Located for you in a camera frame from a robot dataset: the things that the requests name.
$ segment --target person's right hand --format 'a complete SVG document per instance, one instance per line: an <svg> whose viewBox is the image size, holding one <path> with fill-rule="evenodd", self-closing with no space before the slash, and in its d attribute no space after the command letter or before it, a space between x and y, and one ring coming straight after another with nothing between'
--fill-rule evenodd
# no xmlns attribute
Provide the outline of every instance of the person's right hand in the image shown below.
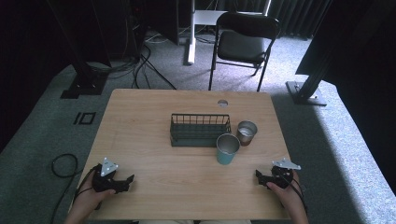
<svg viewBox="0 0 396 224"><path fill-rule="evenodd" d="M299 181L299 177L297 173L293 170L293 178L294 180L291 184L300 191L301 189L296 181ZM279 198L282 202L283 206L285 206L288 211L290 218L294 224L306 224L308 223L308 217L306 216L303 202L301 201L299 195L294 191L291 186L287 186L285 189L280 188L278 185L268 182L268 188L270 188L274 194Z"/></svg>

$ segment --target hand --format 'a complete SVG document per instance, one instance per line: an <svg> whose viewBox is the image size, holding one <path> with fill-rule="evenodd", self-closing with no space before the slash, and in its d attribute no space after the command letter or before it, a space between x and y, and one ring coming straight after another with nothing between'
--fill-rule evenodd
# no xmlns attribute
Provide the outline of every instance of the hand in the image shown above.
<svg viewBox="0 0 396 224"><path fill-rule="evenodd" d="M299 177L294 170L293 178L295 181L291 181L291 184L297 190L299 190L301 194L300 186L298 186L298 184L296 183L296 181L299 181ZM287 186L285 189L282 189L278 185L271 182L268 182L267 186L274 192L274 194L276 194L276 196L282 202L283 206L285 206L294 224L308 223L308 217L306 216L303 202L291 186Z"/></svg>
<svg viewBox="0 0 396 224"><path fill-rule="evenodd" d="M73 206L64 222L65 224L82 223L101 201L116 193L114 189L96 192L92 188L93 174L94 172L91 172L85 183L81 186L79 195L74 200Z"/></svg>

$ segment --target gray carpet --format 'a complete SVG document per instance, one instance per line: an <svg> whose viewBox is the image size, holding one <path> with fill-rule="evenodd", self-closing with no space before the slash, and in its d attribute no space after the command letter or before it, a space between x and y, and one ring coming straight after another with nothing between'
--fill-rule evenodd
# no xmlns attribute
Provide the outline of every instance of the gray carpet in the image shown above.
<svg viewBox="0 0 396 224"><path fill-rule="evenodd" d="M310 41L281 37L274 47L261 91L271 94L292 160L300 164L311 223L396 223L396 199L340 100L336 88L321 82L319 89L327 106L295 105L285 82L304 81L296 68ZM213 46L197 42L195 64L187 65L188 48L153 38L148 60L179 90L207 90ZM149 55L147 49L143 55ZM259 76L251 69L219 65L213 91L255 91ZM75 100L60 99L75 71L66 67L57 75L36 104L29 118L0 154L0 223L50 223L53 209L70 178L51 171L54 158L72 153L83 168L106 109L111 92L131 88L131 71L110 74L99 96L81 95ZM171 89L148 67L137 76L141 89ZM78 113L96 116L91 125L74 124ZM74 162L59 159L55 169L73 174ZM60 203L55 223L62 223L71 203L77 175ZM90 223L130 223L113 221ZM253 223L289 223L255 220Z"/></svg>

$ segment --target stand base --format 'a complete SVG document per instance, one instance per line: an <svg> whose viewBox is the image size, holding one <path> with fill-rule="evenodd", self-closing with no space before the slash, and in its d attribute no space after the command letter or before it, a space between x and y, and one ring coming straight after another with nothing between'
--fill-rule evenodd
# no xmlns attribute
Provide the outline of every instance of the stand base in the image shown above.
<svg viewBox="0 0 396 224"><path fill-rule="evenodd" d="M327 105L323 99L320 90L317 89L314 94L308 99L302 99L299 97L299 90L304 85L303 82L288 81L286 86L288 87L291 98L297 105Z"/></svg>
<svg viewBox="0 0 396 224"><path fill-rule="evenodd" d="M65 90L61 99L77 99L80 95L100 95L106 85L108 73L100 73L90 85L79 85L79 75L76 75L69 90Z"/></svg>

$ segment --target small cup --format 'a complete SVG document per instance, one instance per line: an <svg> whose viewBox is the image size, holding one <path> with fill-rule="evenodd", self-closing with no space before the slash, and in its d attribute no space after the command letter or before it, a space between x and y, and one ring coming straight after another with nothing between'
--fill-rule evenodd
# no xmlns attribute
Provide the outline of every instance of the small cup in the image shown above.
<svg viewBox="0 0 396 224"><path fill-rule="evenodd" d="M218 146L218 162L223 165L230 164L239 149L238 138L230 133L224 133L219 136L216 144Z"/></svg>
<svg viewBox="0 0 396 224"><path fill-rule="evenodd" d="M248 146L257 133L257 126L249 120L241 121L238 124L238 132L236 136L239 139L242 147Z"/></svg>

